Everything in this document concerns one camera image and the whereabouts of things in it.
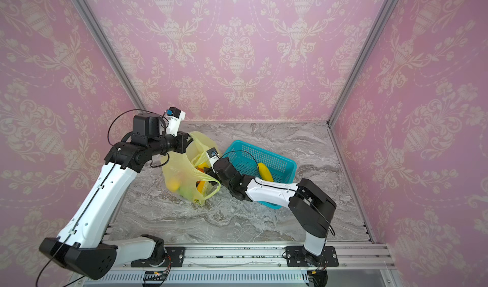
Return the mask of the yellow banana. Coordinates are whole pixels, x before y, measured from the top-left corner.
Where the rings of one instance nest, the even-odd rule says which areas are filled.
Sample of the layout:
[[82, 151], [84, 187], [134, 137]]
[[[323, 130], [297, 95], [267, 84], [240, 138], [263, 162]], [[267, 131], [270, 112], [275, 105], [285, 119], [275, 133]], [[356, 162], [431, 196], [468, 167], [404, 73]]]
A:
[[273, 176], [269, 170], [269, 168], [264, 163], [258, 163], [258, 172], [260, 178], [267, 182], [274, 182]]

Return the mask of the yellow-green plastic bag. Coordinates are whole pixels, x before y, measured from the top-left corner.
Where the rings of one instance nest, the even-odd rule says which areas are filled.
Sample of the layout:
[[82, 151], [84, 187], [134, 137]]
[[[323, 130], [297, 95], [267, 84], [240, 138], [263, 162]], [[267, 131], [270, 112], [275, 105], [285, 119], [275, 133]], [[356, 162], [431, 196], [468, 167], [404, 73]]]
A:
[[[187, 147], [184, 154], [176, 152], [169, 152], [169, 162], [162, 166], [162, 173], [164, 180], [171, 178], [179, 178], [181, 187], [196, 187], [196, 183], [201, 180], [206, 180], [207, 185], [203, 194], [199, 193], [196, 188], [194, 199], [190, 202], [203, 206], [207, 199], [218, 193], [221, 188], [221, 183], [212, 176], [213, 171], [207, 173], [210, 169], [208, 162], [207, 150], [212, 147], [217, 147], [217, 144], [205, 134], [201, 132], [191, 132], [190, 136], [193, 142]], [[206, 174], [197, 170], [199, 165], [206, 163], [208, 168]]]

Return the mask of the green fruit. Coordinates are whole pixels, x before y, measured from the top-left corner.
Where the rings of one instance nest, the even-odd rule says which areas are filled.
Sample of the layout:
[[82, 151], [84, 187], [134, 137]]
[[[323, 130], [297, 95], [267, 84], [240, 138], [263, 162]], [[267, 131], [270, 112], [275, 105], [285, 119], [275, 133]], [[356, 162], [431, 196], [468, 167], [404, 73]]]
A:
[[185, 199], [192, 201], [194, 199], [194, 193], [196, 192], [196, 187], [180, 187], [178, 193]]

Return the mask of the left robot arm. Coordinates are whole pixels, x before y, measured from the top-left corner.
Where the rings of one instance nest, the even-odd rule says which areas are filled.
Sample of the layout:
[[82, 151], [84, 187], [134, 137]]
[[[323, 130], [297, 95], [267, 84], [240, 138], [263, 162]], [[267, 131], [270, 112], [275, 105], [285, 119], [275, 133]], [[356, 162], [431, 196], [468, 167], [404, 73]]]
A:
[[133, 130], [114, 143], [104, 158], [95, 185], [69, 223], [56, 237], [45, 238], [39, 251], [50, 262], [86, 278], [100, 279], [113, 266], [141, 261], [159, 266], [166, 260], [161, 238], [140, 237], [104, 243], [105, 232], [130, 184], [156, 155], [185, 153], [192, 143], [179, 127], [185, 112], [171, 107], [162, 115], [143, 111], [133, 118]]

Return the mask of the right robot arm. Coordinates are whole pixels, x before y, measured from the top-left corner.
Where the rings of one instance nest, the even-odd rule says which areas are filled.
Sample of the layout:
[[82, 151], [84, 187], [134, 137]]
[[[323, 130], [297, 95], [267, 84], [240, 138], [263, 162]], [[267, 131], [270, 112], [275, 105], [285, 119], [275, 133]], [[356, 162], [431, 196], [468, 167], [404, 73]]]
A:
[[217, 180], [240, 201], [271, 203], [289, 209], [306, 231], [302, 247], [304, 260], [325, 267], [324, 248], [337, 208], [336, 202], [314, 182], [301, 179], [298, 183], [282, 184], [240, 173], [227, 157], [211, 162]]

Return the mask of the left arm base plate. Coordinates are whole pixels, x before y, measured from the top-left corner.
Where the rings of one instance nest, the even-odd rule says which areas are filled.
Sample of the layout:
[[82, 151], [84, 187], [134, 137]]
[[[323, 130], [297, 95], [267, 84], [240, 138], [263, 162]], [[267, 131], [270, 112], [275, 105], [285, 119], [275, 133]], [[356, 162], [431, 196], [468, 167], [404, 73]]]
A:
[[131, 262], [131, 267], [147, 267], [155, 268], [162, 267], [167, 268], [171, 265], [171, 268], [181, 268], [184, 262], [186, 247], [184, 246], [169, 246], [165, 247], [165, 252], [161, 257], [155, 259], [135, 260]]

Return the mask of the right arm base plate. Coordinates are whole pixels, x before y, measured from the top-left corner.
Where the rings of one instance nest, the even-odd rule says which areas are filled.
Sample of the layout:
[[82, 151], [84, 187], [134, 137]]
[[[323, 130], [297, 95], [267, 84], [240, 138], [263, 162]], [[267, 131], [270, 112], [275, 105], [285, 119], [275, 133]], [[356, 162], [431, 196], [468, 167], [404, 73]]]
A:
[[287, 246], [282, 257], [289, 267], [338, 267], [338, 255], [333, 246], [324, 246], [319, 256], [305, 250], [304, 246]]

